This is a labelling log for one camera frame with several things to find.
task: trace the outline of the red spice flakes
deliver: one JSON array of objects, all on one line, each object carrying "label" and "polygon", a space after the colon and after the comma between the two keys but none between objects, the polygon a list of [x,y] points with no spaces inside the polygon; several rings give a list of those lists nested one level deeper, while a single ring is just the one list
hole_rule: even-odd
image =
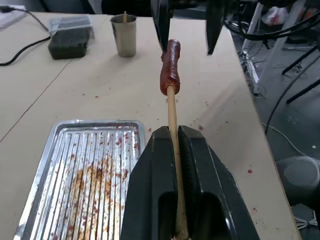
[{"label": "red spice flakes", "polygon": [[122,144],[122,138],[121,138],[121,137],[119,137],[119,140],[118,140],[115,144],[117,144],[117,145]]},{"label": "red spice flakes", "polygon": [[122,181],[123,181],[123,182],[124,182],[124,181],[126,180],[126,178],[128,177],[128,173],[129,173],[128,169],[125,169],[125,170],[124,170],[124,174],[123,174],[123,176],[122,176]]}]

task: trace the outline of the white table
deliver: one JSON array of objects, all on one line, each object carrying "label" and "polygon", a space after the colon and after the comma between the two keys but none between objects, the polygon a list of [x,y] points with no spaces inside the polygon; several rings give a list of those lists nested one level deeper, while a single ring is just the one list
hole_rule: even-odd
[{"label": "white table", "polygon": [[[45,21],[54,15],[37,16]],[[138,120],[146,142],[149,128],[168,125],[166,97],[159,88],[161,49],[152,19],[138,18],[137,54],[121,58],[110,17],[92,18],[95,39],[84,58],[52,60],[44,43],[0,68],[1,239],[14,236],[54,123]],[[0,61],[44,37],[37,22],[24,18],[0,32],[0,44],[6,46],[0,48]],[[181,42],[178,123],[203,126],[203,135],[232,172],[260,239],[300,239],[230,33],[222,30],[212,56],[206,55],[202,20],[172,19],[170,37]]]}]

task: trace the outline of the stainless steel cup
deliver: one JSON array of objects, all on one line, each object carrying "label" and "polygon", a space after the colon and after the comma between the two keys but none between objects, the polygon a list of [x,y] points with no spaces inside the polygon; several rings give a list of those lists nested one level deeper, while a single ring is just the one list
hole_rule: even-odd
[{"label": "stainless steel cup", "polygon": [[129,58],[136,55],[136,22],[137,17],[132,15],[126,16],[124,23],[124,15],[116,15],[111,18],[113,35],[115,39],[116,49],[120,57]]}]

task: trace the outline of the aluminum tray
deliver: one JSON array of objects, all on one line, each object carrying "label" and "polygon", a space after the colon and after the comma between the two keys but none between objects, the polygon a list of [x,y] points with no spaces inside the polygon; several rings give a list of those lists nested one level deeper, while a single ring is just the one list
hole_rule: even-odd
[{"label": "aluminum tray", "polygon": [[58,122],[14,240],[119,240],[129,174],[144,147],[137,121]]}]

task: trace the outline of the sausage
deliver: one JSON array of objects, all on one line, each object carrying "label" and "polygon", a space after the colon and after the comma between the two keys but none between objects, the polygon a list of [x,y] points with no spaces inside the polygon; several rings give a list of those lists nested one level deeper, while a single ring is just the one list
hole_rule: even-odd
[{"label": "sausage", "polygon": [[180,58],[180,42],[171,39],[168,42],[167,52],[163,52],[161,59],[163,62],[160,73],[160,91],[167,95],[167,87],[173,86],[174,94],[180,90],[180,77],[178,74],[178,59]]}]

